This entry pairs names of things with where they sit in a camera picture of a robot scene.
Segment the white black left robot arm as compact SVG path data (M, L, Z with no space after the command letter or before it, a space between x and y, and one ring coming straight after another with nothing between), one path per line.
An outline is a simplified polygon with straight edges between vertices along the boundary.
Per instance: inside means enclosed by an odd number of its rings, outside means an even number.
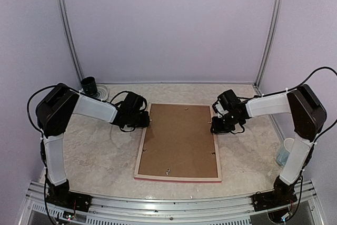
M46 165L46 202L73 211L88 212L92 197L70 191L64 167L63 138L72 115L78 114L118 126L122 132L146 128L150 124L147 100L124 91L124 100L113 104L99 100L59 83L36 107L38 128L42 133L42 158Z

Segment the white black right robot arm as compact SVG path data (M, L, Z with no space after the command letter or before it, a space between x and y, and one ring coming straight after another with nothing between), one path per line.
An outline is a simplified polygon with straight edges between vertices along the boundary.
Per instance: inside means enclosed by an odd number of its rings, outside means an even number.
M217 97L212 108L211 133L237 134L236 125L244 127L246 121L263 115L291 115L294 125L294 140L290 154L273 190L252 195L255 211L281 207L297 201L295 184L312 156L315 140L326 122L327 112L313 90L302 84L272 95L256 96L241 100L233 90L227 90Z

